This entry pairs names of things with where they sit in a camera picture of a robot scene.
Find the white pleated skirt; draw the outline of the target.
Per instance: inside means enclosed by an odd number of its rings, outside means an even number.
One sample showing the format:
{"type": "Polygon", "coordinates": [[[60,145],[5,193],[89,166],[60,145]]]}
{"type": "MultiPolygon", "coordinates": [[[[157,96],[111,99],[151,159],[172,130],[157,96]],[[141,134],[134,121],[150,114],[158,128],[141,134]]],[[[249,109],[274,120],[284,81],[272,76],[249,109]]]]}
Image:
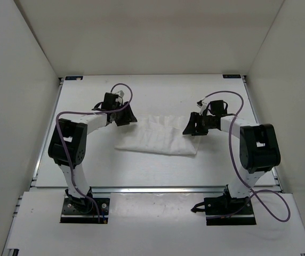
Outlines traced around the white pleated skirt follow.
{"type": "Polygon", "coordinates": [[[200,138],[184,135],[184,116],[141,115],[136,123],[117,128],[115,148],[140,153],[195,156],[200,138]]]}

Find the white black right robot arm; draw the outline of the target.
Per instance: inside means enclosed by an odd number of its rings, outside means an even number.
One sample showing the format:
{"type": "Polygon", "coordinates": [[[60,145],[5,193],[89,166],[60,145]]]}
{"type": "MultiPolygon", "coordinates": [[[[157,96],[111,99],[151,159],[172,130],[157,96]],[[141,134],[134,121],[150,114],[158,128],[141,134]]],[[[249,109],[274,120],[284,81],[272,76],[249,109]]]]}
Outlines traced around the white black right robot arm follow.
{"type": "Polygon", "coordinates": [[[251,123],[228,113],[228,104],[223,100],[209,103],[197,102],[200,111],[190,114],[183,135],[205,136],[211,129],[229,134],[229,150],[232,154],[231,137],[239,140],[240,169],[237,178],[226,186],[227,195],[221,200],[221,208],[226,213],[234,213],[240,207],[241,198],[252,193],[256,182],[271,169],[280,164],[280,151],[271,124],[251,123]]]}

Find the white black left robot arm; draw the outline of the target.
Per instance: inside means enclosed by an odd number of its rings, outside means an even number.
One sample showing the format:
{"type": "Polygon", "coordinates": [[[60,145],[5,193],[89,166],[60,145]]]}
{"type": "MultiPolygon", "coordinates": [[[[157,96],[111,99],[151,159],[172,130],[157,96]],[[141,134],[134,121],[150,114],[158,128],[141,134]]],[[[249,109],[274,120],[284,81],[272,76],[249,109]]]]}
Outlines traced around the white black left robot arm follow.
{"type": "Polygon", "coordinates": [[[108,92],[91,113],[78,113],[79,118],[58,118],[49,144],[48,155],[58,165],[67,183],[66,195],[81,212],[93,207],[91,188],[87,184],[82,162],[86,155],[87,136],[112,123],[117,126],[136,123],[124,92],[108,92]]]}

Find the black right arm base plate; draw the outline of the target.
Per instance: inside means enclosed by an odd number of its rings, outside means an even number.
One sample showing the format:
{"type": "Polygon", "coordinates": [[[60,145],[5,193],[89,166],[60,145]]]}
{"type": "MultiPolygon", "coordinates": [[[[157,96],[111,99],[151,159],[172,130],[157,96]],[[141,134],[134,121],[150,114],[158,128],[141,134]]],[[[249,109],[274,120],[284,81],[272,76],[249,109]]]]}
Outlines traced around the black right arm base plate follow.
{"type": "Polygon", "coordinates": [[[205,197],[191,212],[204,212],[207,226],[253,226],[256,219],[248,198],[205,197]]]}

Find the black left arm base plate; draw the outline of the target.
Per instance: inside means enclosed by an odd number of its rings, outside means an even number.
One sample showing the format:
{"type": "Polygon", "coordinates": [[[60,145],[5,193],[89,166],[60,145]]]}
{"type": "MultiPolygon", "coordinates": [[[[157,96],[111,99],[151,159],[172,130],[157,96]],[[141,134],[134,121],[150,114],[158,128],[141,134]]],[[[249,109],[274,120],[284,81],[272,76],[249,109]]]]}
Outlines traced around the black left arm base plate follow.
{"type": "Polygon", "coordinates": [[[110,198],[94,197],[94,203],[87,198],[77,198],[65,190],[65,197],[61,210],[60,223],[86,223],[105,225],[109,221],[110,198]]]}

